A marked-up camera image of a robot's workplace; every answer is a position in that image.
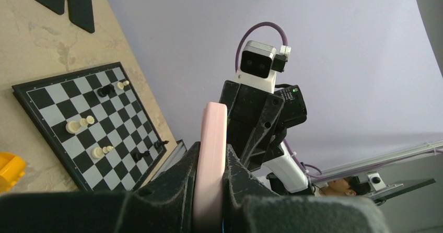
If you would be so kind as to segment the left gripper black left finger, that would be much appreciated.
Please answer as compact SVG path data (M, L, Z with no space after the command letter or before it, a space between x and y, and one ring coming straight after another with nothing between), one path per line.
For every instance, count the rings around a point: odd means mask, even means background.
M191 232L200 144L137 191L1 196L1 232Z

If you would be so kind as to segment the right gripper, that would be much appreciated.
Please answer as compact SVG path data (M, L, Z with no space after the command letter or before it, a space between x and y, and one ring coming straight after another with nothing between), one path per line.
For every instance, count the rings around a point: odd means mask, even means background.
M245 145L240 162L249 171L261 168L275 124L276 131L302 124L307 108L297 85L277 84L273 94L239 84L224 82L220 103L227 107L227 143Z

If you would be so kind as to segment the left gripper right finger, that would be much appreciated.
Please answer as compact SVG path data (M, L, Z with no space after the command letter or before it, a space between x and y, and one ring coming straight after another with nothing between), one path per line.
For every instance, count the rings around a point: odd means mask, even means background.
M226 147L224 232L390 232L383 213L364 197L280 196Z

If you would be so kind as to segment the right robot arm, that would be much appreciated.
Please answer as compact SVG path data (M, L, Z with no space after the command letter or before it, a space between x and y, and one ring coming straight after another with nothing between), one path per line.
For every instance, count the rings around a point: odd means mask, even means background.
M244 167L269 168L268 180L278 194L309 188L305 169L284 143L288 129L307 120L299 86L282 84L269 93L227 80L219 102L227 106L227 143Z

